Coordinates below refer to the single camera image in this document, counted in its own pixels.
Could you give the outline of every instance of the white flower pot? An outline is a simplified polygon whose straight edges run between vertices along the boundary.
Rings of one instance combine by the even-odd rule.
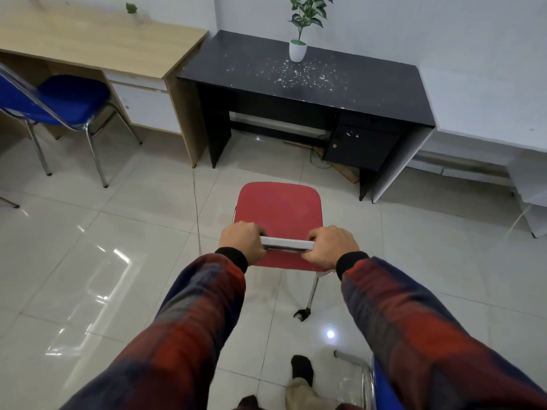
[[[304,42],[303,44],[298,45],[294,42],[297,40],[291,40],[289,42],[289,56],[293,62],[300,63],[306,54],[307,45]]]

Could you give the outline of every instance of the pants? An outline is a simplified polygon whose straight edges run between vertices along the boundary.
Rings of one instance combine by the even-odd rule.
[[[318,397],[303,378],[293,379],[285,390],[286,410],[334,410],[338,404]],[[264,410],[256,396],[244,397],[235,410]]]
[[[303,378],[293,379],[285,391],[287,410],[334,410],[338,404],[318,397]]]

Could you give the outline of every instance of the white drawer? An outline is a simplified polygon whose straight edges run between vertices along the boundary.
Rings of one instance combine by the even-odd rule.
[[[129,120],[157,130],[181,133],[171,98],[165,92],[113,83]]]
[[[168,87],[165,86],[163,79],[156,79],[154,77],[136,76],[129,73],[122,73],[113,70],[103,71],[106,78],[113,82],[128,83],[129,85],[137,85],[149,87],[151,89],[160,89],[167,91]]]

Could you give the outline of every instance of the desk surface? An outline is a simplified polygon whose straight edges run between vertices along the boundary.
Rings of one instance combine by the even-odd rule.
[[[0,51],[88,68],[166,76],[207,30],[91,7],[14,3],[0,13]]]
[[[421,67],[437,129],[547,152],[547,92]]]
[[[308,47],[301,63],[288,42],[220,31],[179,77],[270,96],[434,126],[415,66]]]

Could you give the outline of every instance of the hand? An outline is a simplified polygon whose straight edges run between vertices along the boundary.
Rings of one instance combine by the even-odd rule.
[[[353,234],[336,226],[315,228],[308,234],[308,240],[315,241],[315,247],[312,251],[302,253],[302,257],[326,270],[336,269],[336,263],[342,255],[359,251]]]
[[[266,249],[262,246],[260,235],[266,235],[266,232],[259,225],[238,221],[222,230],[218,247],[239,250],[245,255],[247,263],[251,266],[266,255]]]

